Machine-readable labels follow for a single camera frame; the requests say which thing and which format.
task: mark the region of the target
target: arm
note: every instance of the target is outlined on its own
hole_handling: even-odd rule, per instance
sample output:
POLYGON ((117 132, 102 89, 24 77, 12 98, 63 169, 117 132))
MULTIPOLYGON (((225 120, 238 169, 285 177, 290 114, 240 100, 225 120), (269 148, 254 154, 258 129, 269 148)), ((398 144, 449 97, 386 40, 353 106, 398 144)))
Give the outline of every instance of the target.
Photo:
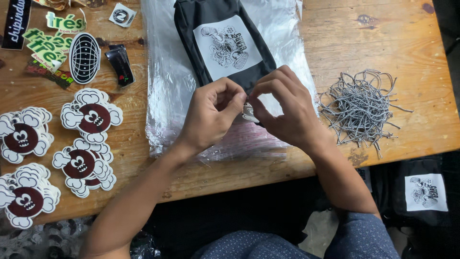
POLYGON ((335 207, 380 218, 366 184, 318 120, 310 93, 289 67, 284 65, 261 78, 249 96, 249 103, 254 108, 254 116, 270 134, 311 157, 319 181, 335 207), (268 93, 278 100, 284 115, 272 116, 257 98, 268 93))
POLYGON ((184 127, 168 150, 139 174, 101 212, 80 257, 129 259, 131 239, 149 219, 173 173, 222 139, 242 112, 246 94, 241 86, 221 78, 195 91, 184 127))

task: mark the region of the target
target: hand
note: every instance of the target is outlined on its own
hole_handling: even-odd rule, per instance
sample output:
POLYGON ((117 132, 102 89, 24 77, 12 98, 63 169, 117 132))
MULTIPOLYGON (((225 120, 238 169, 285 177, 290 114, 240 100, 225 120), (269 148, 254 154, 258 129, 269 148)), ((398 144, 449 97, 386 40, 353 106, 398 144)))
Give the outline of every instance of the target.
POLYGON ((219 142, 242 113, 246 97, 244 89, 226 77, 195 90, 176 145, 193 156, 219 142))
POLYGON ((257 81, 249 103, 254 108, 254 116, 270 134, 308 155, 324 145, 325 140, 327 143, 333 140, 316 116, 309 91, 287 65, 257 81), (269 93, 280 103, 284 115, 272 116, 257 98, 269 93))

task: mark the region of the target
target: black pouch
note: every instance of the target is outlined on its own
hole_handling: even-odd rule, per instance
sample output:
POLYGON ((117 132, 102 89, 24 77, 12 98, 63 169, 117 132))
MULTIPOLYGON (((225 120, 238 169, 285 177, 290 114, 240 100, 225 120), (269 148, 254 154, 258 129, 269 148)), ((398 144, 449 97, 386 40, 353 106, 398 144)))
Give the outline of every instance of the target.
POLYGON ((239 0, 177 0, 174 8, 174 22, 200 86, 228 77, 249 93, 257 80, 276 69, 239 0))

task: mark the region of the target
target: wooden table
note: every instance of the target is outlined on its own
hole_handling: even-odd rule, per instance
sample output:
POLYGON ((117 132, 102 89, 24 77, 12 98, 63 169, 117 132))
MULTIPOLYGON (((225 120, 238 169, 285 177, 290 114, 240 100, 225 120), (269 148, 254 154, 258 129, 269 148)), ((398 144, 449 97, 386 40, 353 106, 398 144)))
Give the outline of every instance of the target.
MULTIPOLYGON (((55 212, 42 213, 34 223, 40 224, 64 218, 98 213, 120 189, 150 165, 149 145, 145 138, 147 106, 146 54, 142 29, 142 13, 138 0, 123 1, 138 11, 130 28, 125 29, 108 20, 116 2, 92 0, 84 7, 87 32, 98 39, 102 52, 109 44, 125 44, 136 82, 119 90, 116 74, 103 56, 101 69, 87 85, 73 83, 63 90, 55 83, 24 72, 31 51, 0 50, 5 63, 0 68, 0 113, 18 111, 28 106, 44 107, 53 113, 49 123, 55 136, 44 157, 28 155, 22 164, 38 162, 52 171, 50 182, 62 192, 55 212), (72 144, 78 131, 64 129, 59 119, 64 103, 84 87, 98 88, 110 95, 110 101, 123 110, 123 124, 108 131, 107 143, 115 159, 111 166, 118 178, 113 190, 91 191, 86 199, 77 198, 64 185, 64 175, 52 167, 54 152, 72 144)), ((0 3, 0 28, 4 27, 7 1, 0 3)), ((46 28, 48 8, 33 4, 29 28, 46 28)), ((420 0, 305 0, 301 34, 305 40, 305 55, 318 92, 337 81, 340 72, 351 74, 374 68, 397 76, 395 92, 398 105, 415 110, 403 112, 393 108, 391 121, 402 129, 388 126, 397 139, 382 139, 383 159, 375 148, 357 148, 350 143, 340 146, 343 154, 355 166, 367 166, 409 159, 460 148, 460 124, 455 106, 446 56, 436 15, 430 1, 420 0)), ((80 15, 78 7, 56 12, 80 15)), ((68 62, 62 67, 68 71, 68 62)), ((16 165, 0 159, 1 173, 13 172, 16 165)), ((308 156, 291 147, 287 158, 240 159, 238 161, 196 163, 176 174, 176 179, 164 193, 162 201, 179 200, 239 188, 269 184, 314 175, 314 165, 308 156)))

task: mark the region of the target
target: string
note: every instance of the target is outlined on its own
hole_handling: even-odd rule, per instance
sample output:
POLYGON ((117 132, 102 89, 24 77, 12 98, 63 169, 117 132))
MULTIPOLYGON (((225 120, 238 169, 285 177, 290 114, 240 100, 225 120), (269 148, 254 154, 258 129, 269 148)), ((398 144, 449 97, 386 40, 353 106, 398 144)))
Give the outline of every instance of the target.
POLYGON ((414 112, 390 103, 398 100, 390 99, 390 96, 395 95, 392 90, 396 80, 397 78, 393 80, 390 74, 374 69, 366 69, 354 77, 342 72, 337 83, 333 84, 326 92, 319 93, 319 114, 326 117, 330 122, 329 128, 335 130, 334 136, 337 136, 337 146, 355 142, 360 147, 361 143, 364 142, 369 147, 367 142, 370 142, 371 145, 375 146, 380 157, 383 158, 380 153, 379 139, 382 137, 397 138, 393 133, 383 130, 383 126, 390 124, 398 129, 401 128, 388 122, 388 119, 393 117, 393 113, 389 111, 390 106, 405 112, 414 112), (363 79, 358 79, 357 77, 361 74, 363 79), (381 76, 389 77, 390 89, 381 88, 381 76), (334 99, 326 105, 322 102, 322 97, 325 94, 334 99))

